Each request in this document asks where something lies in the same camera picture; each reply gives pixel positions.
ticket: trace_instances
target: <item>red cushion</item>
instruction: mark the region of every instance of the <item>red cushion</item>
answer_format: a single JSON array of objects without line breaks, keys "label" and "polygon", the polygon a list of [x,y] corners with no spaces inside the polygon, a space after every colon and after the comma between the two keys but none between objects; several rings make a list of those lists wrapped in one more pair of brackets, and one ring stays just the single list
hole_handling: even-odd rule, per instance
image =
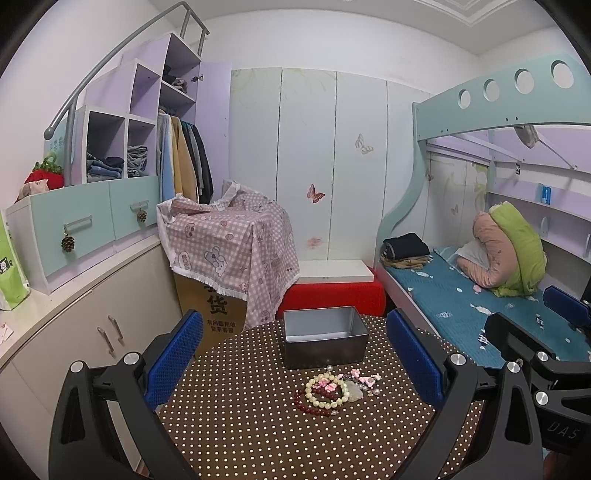
[{"label": "red cushion", "polygon": [[297,283],[287,290],[277,318],[283,318],[286,310],[349,306],[356,307],[361,315],[383,315],[386,308],[384,287],[375,277],[373,282],[364,283]]}]

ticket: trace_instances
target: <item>hanging pine cone ornament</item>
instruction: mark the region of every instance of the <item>hanging pine cone ornament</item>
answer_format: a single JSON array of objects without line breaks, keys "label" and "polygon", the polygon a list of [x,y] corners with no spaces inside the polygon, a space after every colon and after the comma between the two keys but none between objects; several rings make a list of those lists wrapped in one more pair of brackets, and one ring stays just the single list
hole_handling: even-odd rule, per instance
[{"label": "hanging pine cone ornament", "polygon": [[138,212],[138,222],[144,223],[148,219],[148,212],[145,210],[139,209]]},{"label": "hanging pine cone ornament", "polygon": [[61,239],[61,249],[66,253],[70,253],[74,250],[75,246],[76,241],[74,240],[74,237],[65,233],[64,238]]}]

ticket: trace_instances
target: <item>brown table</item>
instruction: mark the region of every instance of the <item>brown table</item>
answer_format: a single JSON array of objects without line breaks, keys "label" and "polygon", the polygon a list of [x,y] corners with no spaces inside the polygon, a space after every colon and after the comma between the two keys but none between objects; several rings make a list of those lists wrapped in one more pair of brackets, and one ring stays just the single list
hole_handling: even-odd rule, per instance
[{"label": "brown table", "polygon": [[[317,417],[293,404],[295,390],[324,369],[286,370],[282,324],[241,333],[188,367],[160,419],[202,479],[390,479],[434,410],[422,403],[386,336],[385,319],[362,316],[365,360],[334,366],[379,373],[382,394]],[[457,349],[443,341],[452,353]],[[441,475],[457,469],[480,416],[474,403]]]}]

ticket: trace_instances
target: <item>gray railing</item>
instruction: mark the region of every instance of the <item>gray railing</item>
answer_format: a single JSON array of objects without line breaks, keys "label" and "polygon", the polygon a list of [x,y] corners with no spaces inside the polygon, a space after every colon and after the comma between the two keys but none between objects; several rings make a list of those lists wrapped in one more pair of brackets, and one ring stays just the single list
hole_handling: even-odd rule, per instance
[{"label": "gray railing", "polygon": [[209,35],[209,30],[205,26],[205,24],[201,21],[201,19],[197,16],[197,14],[193,11],[193,9],[189,6],[187,2],[179,2],[174,4],[170,8],[167,8],[164,12],[156,15],[152,20],[145,23],[141,27],[139,27],[135,32],[133,32],[129,37],[127,37],[124,41],[122,41],[119,45],[117,45],[113,50],[111,50],[105,58],[103,58],[99,63],[96,64],[90,73],[84,77],[84,80],[80,82],[78,87],[74,89],[72,94],[68,97],[68,100],[61,106],[60,110],[58,111],[55,118],[51,121],[51,124],[45,132],[43,133],[43,137],[45,140],[51,140],[53,138],[53,134],[56,131],[57,126],[60,124],[61,120],[64,118],[65,114],[68,114],[68,118],[66,120],[66,133],[64,135],[64,183],[66,186],[69,186],[72,183],[72,146],[74,141],[74,115],[76,114],[76,105],[78,103],[78,96],[82,93],[82,90],[86,88],[86,86],[92,81],[92,79],[96,76],[97,73],[105,66],[109,61],[117,55],[129,42],[131,42],[135,37],[137,37],[140,33],[146,30],[148,27],[151,27],[155,24],[158,20],[162,17],[168,15],[171,11],[176,10],[178,7],[184,7],[187,11],[184,17],[183,26],[181,27],[180,37],[184,38],[185,33],[187,31],[187,26],[189,24],[189,20],[191,17],[199,24],[199,26],[203,29],[201,32],[201,39],[199,40],[199,48],[197,49],[197,54],[201,55],[203,51],[203,43],[205,42],[205,36]]}]

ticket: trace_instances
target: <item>white cabinet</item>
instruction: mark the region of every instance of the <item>white cabinet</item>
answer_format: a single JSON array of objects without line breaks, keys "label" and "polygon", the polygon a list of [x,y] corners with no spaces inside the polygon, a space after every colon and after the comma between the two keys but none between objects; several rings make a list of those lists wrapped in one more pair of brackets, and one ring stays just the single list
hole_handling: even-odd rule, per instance
[{"label": "white cabinet", "polygon": [[[31,466],[46,466],[51,423],[73,362],[84,360],[91,368],[114,365],[127,352],[143,352],[156,336],[170,332],[180,319],[170,264],[160,246],[117,270],[54,317],[18,351],[0,377],[4,380],[12,373],[41,408],[41,413],[34,412],[33,416],[24,411],[12,415],[12,431],[20,445],[14,439],[13,443],[21,456]],[[3,388],[0,382],[0,391],[1,414],[21,408],[18,389]],[[109,409],[129,462],[135,467],[139,453],[119,405],[109,402]],[[39,422],[41,427],[37,429],[35,424]]]}]

